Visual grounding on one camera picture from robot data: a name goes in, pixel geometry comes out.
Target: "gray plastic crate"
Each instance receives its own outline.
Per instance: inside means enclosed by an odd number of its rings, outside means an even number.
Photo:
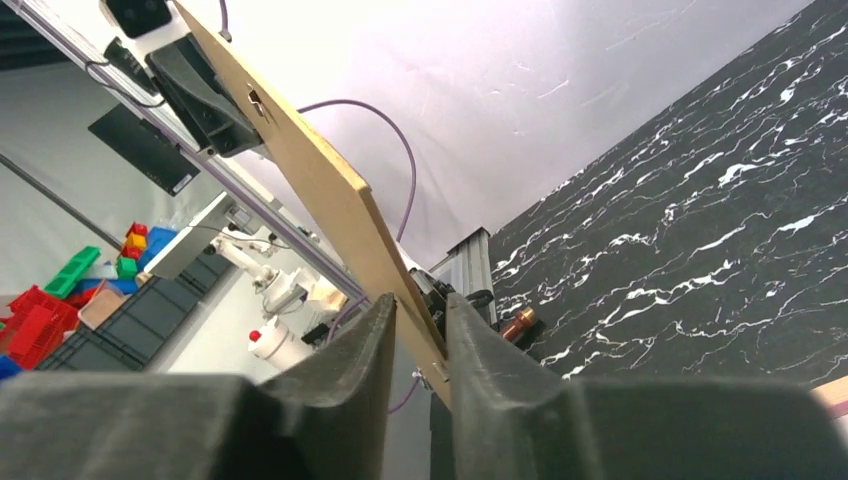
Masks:
[[[175,280],[152,278],[97,330],[85,325],[36,370],[139,371],[232,264],[201,255]]]
[[[41,362],[36,370],[83,370],[94,372],[141,371],[144,365],[85,325]]]
[[[178,280],[153,278],[95,333],[147,365],[201,298]]]
[[[183,270],[177,281],[205,295],[232,266],[220,255],[200,255]]]

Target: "yellow toy block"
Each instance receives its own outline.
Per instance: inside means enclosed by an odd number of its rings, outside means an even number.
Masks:
[[[124,242],[124,248],[135,247],[141,251],[147,248],[147,239],[137,233],[127,235],[127,241]]]

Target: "white pipe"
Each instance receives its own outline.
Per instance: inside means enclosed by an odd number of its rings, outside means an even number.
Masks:
[[[233,262],[235,266],[247,272],[252,278],[266,278],[268,276],[269,269],[267,267],[260,265],[259,262],[232,243],[225,240],[216,243],[216,250],[222,257]]]

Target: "blue storage bin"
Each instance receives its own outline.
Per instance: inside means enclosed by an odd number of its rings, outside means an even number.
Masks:
[[[168,243],[176,238],[177,232],[170,228],[153,227],[147,233],[147,248],[142,252],[138,259],[138,269],[144,270],[144,267],[153,260],[156,255],[168,246]]]
[[[71,293],[82,293],[89,288],[95,288],[100,285],[99,278],[86,278],[84,280],[80,280],[77,283],[77,286],[71,291]],[[135,283],[134,278],[127,278],[121,280],[106,280],[106,283],[115,287],[115,289],[119,290],[124,295],[132,295],[133,293],[138,291],[138,285]]]
[[[165,244],[167,245],[168,242],[176,238],[176,236],[176,230],[171,230],[170,228],[164,227],[153,227],[150,229],[149,232],[147,232],[147,245],[149,247],[152,242],[155,242],[157,240],[165,240]]]
[[[0,382],[21,373],[23,369],[6,355],[0,355]]]

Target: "black bracket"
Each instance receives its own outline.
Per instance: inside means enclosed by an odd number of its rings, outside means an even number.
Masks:
[[[456,290],[452,285],[433,278],[432,275],[424,270],[413,268],[409,270],[409,274],[412,276],[415,284],[418,285],[418,291],[424,298],[424,304],[427,305],[427,310],[430,312],[430,316],[433,317],[433,323],[436,324],[436,329],[442,338],[446,340],[447,299],[448,295],[456,293]],[[478,290],[466,296],[465,299],[471,302],[471,305],[482,316],[485,315],[484,309],[495,300],[495,297],[490,290]]]
[[[151,52],[145,61],[159,92],[200,150],[231,157],[262,144],[250,120],[221,85],[193,35]]]

